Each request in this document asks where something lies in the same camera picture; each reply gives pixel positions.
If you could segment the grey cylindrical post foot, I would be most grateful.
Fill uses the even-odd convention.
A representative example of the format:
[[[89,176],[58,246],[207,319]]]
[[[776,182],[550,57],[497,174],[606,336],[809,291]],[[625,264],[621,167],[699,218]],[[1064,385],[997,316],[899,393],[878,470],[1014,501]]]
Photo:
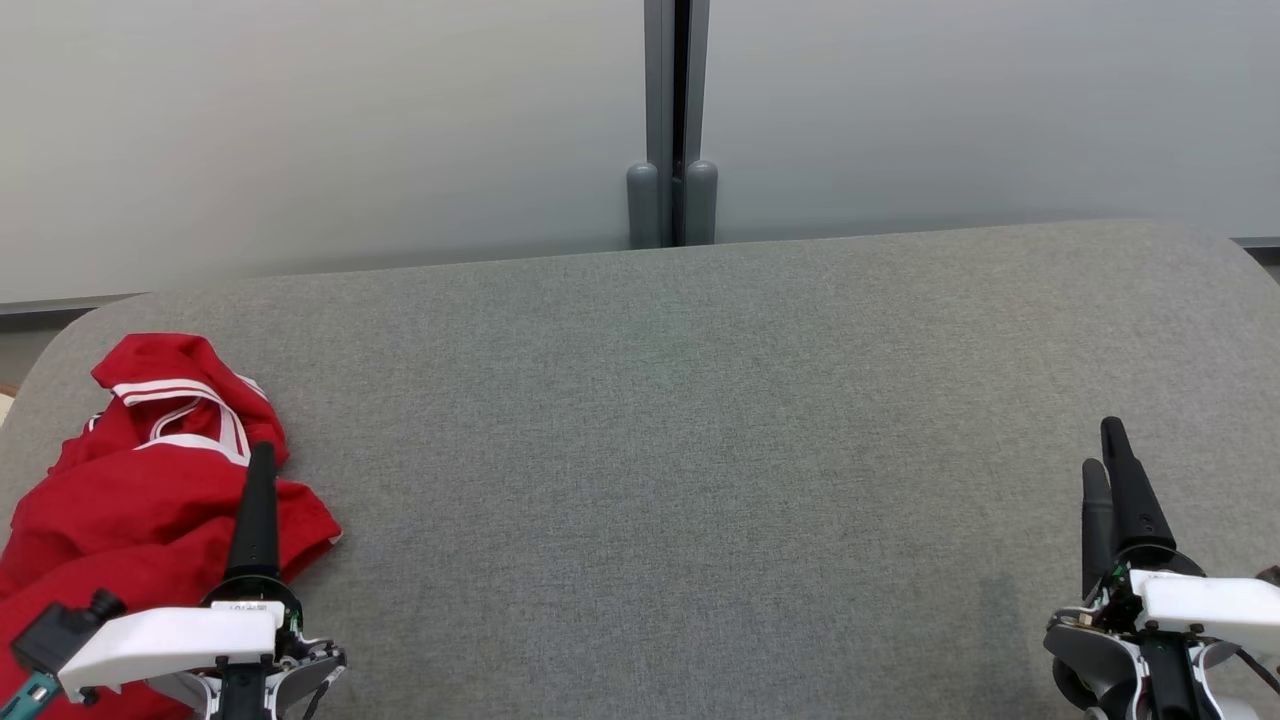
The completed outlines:
[[[628,246],[662,246],[660,173],[650,163],[637,163],[625,174],[628,206]]]
[[[691,163],[684,176],[684,242],[686,246],[716,242],[719,169],[707,160]]]

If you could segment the red Bulls 23 shorts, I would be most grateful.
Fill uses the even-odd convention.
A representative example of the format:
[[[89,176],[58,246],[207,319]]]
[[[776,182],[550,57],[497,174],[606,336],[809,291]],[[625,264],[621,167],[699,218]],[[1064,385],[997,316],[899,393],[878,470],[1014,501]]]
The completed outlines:
[[[15,506],[0,553],[0,701],[27,671],[10,643],[50,603],[104,588],[137,612],[192,607],[223,577],[246,469],[210,448],[64,455]]]

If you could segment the grey partition post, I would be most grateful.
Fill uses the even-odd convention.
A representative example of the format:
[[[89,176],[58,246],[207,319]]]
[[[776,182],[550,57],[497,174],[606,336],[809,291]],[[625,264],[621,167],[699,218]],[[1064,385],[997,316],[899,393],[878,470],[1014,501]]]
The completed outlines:
[[[710,0],[644,0],[646,163],[660,173],[662,246],[684,242],[684,176],[703,152]]]

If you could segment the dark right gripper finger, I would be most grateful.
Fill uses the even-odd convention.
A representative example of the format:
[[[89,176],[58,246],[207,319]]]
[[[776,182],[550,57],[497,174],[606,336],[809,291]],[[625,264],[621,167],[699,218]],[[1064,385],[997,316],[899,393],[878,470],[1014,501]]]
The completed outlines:
[[[1100,439],[1112,505],[1114,553],[1120,556],[1134,548],[1146,553],[1176,551],[1171,527],[1121,419],[1105,418],[1100,424]]]
[[[1114,503],[1105,465],[1093,457],[1082,464],[1082,598],[1114,569]]]

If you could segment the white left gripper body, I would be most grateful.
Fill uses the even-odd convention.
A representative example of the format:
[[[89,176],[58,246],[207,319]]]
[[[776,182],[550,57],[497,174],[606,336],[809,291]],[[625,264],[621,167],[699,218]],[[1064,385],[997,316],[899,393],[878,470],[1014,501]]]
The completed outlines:
[[[151,609],[113,619],[58,673],[77,703],[88,691],[142,682],[189,707],[195,720],[284,720],[303,701],[311,720],[348,667],[332,639],[303,635],[291,588],[271,578],[232,578],[198,607]]]

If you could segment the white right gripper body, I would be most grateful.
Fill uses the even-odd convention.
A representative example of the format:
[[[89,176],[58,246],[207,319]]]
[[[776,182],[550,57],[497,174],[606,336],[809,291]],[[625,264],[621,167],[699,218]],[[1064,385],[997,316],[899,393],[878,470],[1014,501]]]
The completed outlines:
[[[1280,694],[1280,588],[1171,560],[1143,568],[1123,557],[1088,600],[1051,615],[1055,685],[1085,720],[1262,720],[1216,692],[1211,673],[1238,659]]]

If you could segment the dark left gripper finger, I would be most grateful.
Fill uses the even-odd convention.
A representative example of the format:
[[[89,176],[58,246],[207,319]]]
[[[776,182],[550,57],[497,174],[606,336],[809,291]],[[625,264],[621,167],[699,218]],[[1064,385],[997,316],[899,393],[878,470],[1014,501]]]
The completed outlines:
[[[280,579],[276,457],[273,443],[256,443],[250,454],[244,486],[228,553],[228,579]]]

